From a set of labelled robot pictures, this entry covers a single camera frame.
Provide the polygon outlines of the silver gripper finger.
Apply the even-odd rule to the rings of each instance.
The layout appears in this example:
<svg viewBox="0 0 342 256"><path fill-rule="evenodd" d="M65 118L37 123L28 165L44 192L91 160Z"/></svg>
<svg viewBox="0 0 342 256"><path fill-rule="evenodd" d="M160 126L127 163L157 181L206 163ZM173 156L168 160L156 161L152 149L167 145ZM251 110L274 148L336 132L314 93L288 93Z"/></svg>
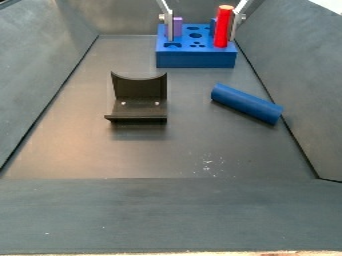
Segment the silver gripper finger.
<svg viewBox="0 0 342 256"><path fill-rule="evenodd" d="M165 0L156 0L156 3L161 10L159 19L164 21L167 39L169 42L172 42L173 41L173 12L168 7Z"/></svg>
<svg viewBox="0 0 342 256"><path fill-rule="evenodd" d="M250 0L240 0L236 7L232 10L234 13L234 19L232 19L232 25L231 25L231 31L230 31L230 40L235 39L236 34L236 28L240 22L246 19L246 9L248 8Z"/></svg>

